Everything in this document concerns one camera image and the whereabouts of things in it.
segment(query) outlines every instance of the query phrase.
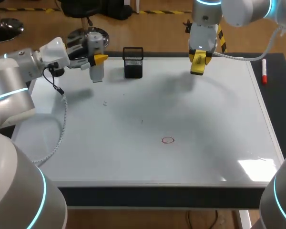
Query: white table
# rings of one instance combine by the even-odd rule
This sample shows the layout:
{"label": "white table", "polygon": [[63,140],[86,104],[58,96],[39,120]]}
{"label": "white table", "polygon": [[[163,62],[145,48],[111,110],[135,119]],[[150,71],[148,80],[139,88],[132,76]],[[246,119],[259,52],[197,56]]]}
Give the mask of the white table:
{"label": "white table", "polygon": [[[143,78],[125,80],[121,58],[110,58],[95,84],[88,71],[66,70],[56,79],[69,103],[66,135],[42,171],[72,190],[265,187],[284,159],[251,64],[213,58],[204,76],[190,65],[145,58]],[[12,139],[38,159],[57,143],[63,104],[42,78],[31,90],[37,114]]]}

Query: chair base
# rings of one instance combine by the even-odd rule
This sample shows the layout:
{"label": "chair base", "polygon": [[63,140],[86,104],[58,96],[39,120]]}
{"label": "chair base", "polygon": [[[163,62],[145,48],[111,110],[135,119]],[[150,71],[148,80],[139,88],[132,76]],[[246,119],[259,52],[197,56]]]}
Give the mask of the chair base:
{"label": "chair base", "polygon": [[0,42],[14,39],[24,31],[23,23],[14,18],[3,18],[0,21]]}
{"label": "chair base", "polygon": [[[103,36],[104,48],[109,44],[109,34],[100,28],[96,27],[89,27],[88,32],[99,32]],[[71,48],[76,45],[82,45],[82,42],[85,39],[86,34],[83,32],[83,29],[77,29],[71,32],[67,38],[67,47]]]}

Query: yellow black caution tape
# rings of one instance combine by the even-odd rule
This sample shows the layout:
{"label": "yellow black caution tape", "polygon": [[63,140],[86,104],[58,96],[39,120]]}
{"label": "yellow black caution tape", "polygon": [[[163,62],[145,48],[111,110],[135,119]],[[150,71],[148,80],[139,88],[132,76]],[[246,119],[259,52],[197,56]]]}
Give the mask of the yellow black caution tape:
{"label": "yellow black caution tape", "polygon": [[221,46],[222,52],[228,52],[227,46],[225,44],[225,37],[224,37],[223,30],[221,29],[221,25],[220,24],[218,25],[217,33],[218,33],[218,37],[219,37],[219,40],[220,40],[220,46]]}
{"label": "yellow black caution tape", "polygon": [[185,14],[191,13],[191,11],[179,11],[179,10],[140,10],[139,14]]}
{"label": "yellow black caution tape", "polygon": [[57,8],[0,8],[0,11],[45,11],[46,13],[51,13],[61,10]]}
{"label": "yellow black caution tape", "polygon": [[[60,11],[57,8],[0,8],[0,11],[45,11],[54,12]],[[185,14],[191,13],[191,11],[180,10],[140,10],[139,14]]]}

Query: black chair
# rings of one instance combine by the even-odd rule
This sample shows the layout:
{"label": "black chair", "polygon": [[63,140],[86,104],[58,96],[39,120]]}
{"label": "black chair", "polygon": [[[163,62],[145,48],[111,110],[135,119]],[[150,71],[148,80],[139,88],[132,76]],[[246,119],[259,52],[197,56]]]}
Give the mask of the black chair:
{"label": "black chair", "polygon": [[0,42],[6,42],[20,35],[24,30],[21,21],[14,18],[0,17]]}
{"label": "black chair", "polygon": [[82,44],[87,33],[99,32],[103,36],[104,47],[109,44],[109,35],[106,31],[93,27],[89,17],[99,13],[102,8],[101,0],[58,0],[61,2],[61,10],[65,16],[80,18],[82,28],[79,28],[68,35],[67,47]]}

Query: cable connector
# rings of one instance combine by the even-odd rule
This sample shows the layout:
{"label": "cable connector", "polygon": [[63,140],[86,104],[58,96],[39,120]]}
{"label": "cable connector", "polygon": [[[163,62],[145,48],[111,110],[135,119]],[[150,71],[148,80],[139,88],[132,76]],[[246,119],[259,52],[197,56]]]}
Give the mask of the cable connector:
{"label": "cable connector", "polygon": [[59,94],[61,94],[61,95],[64,95],[64,94],[65,94],[64,90],[61,89],[60,87],[56,87],[56,88],[54,88],[54,89],[55,89],[56,91],[58,91]]}

